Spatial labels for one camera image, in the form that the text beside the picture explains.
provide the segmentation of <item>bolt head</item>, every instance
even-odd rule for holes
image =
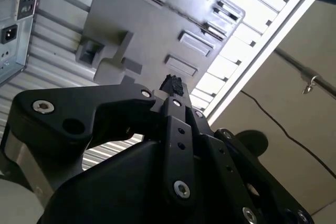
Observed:
[[[198,110],[195,111],[195,114],[196,114],[199,118],[202,118],[202,117],[203,117],[203,114],[202,114],[200,111],[198,111]]]
[[[298,215],[300,216],[301,220],[304,221],[304,223],[309,223],[307,217],[304,215],[302,211],[298,211]]]
[[[190,189],[183,181],[178,180],[174,183],[174,191],[182,199],[190,198]]]
[[[178,107],[182,106],[182,104],[178,100],[174,100],[173,103]]]
[[[149,98],[149,97],[152,96],[152,95],[150,94],[150,92],[148,92],[147,90],[141,90],[141,93],[142,93],[142,95],[143,95],[144,97],[147,97],[147,98]]]
[[[228,133],[228,132],[224,132],[223,133],[224,134],[224,136],[227,138],[227,139],[231,139],[232,137],[231,137],[231,135],[230,135],[230,133]]]
[[[51,102],[39,100],[33,103],[33,109],[41,114],[49,114],[55,110]]]
[[[249,224],[257,224],[257,217],[254,215],[251,209],[243,207],[243,214]]]

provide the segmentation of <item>gray plastic panel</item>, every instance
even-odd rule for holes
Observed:
[[[220,3],[229,7],[226,13],[231,9],[237,18],[223,18],[215,13],[216,9],[223,9]],[[167,74],[178,74],[193,89],[243,17],[244,11],[229,0],[113,0],[108,4],[104,0],[93,0],[83,35],[113,48],[121,45],[126,32],[133,33],[125,57],[143,66],[141,75],[132,76],[136,83],[155,89]],[[205,33],[201,27],[206,24],[210,24],[210,29],[216,27],[214,31],[223,41]],[[114,57],[114,51],[104,52],[106,54],[99,57]],[[171,69],[165,64],[168,55],[194,66],[197,72],[181,74]],[[103,65],[109,71],[106,61]],[[100,67],[97,72],[103,76]],[[120,79],[112,77],[110,72],[106,74],[113,83]]]

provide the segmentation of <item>black cable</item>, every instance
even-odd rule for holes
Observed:
[[[277,126],[279,126],[279,128],[283,131],[283,133],[286,135],[286,137],[290,140],[292,140],[294,143],[296,143],[297,145],[299,145],[302,149],[304,149],[306,152],[308,152],[313,158],[315,158],[317,160],[317,162],[319,162],[329,173],[331,176],[334,177],[334,179],[336,179],[336,174],[318,157],[316,156],[311,150],[309,150],[307,147],[305,147],[303,144],[301,144],[299,141],[295,140],[293,137],[291,137],[287,131],[285,130],[285,128],[278,123],[277,120],[275,120],[273,118],[273,116],[271,116],[266,110],[264,110],[264,108],[260,105],[260,103],[257,101],[257,99],[255,99],[252,95],[244,92],[243,90],[241,90],[241,92],[246,95],[247,97],[249,97],[250,99],[252,99],[257,106],[273,121],[275,122],[275,124]]]

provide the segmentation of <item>round hole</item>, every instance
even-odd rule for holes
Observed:
[[[180,132],[181,134],[185,133],[185,131],[183,129],[181,129],[181,128],[178,128],[178,132]]]
[[[72,135],[79,135],[85,131],[84,124],[77,119],[65,119],[62,126],[66,132]]]
[[[226,169],[229,171],[229,172],[233,172],[232,168],[230,166],[226,166]]]
[[[177,145],[181,150],[185,150],[185,145],[184,144],[178,143]]]

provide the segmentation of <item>gray metal plate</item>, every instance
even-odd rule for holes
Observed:
[[[226,1],[237,14],[238,19],[235,22],[231,20],[232,24],[214,13],[214,8],[219,7],[220,1]],[[136,83],[157,89],[165,76],[171,73],[181,76],[189,88],[194,88],[242,21],[244,11],[228,0],[166,0],[166,3],[202,24],[216,24],[225,32],[226,38],[219,41],[203,33],[185,17],[144,0],[93,0],[83,35],[114,49],[116,45],[121,44],[126,32],[134,33],[124,56],[143,65],[141,75],[128,74],[135,78]],[[204,50],[201,50],[204,45],[200,44],[197,49],[180,42],[184,31],[206,41],[213,46],[213,50],[205,54]],[[104,50],[104,54],[99,57],[100,60],[113,58],[114,54],[115,49]],[[197,72],[191,76],[176,68],[170,68],[170,65],[166,64],[169,55],[197,69]],[[114,79],[119,79],[117,76],[109,78],[111,83]]]

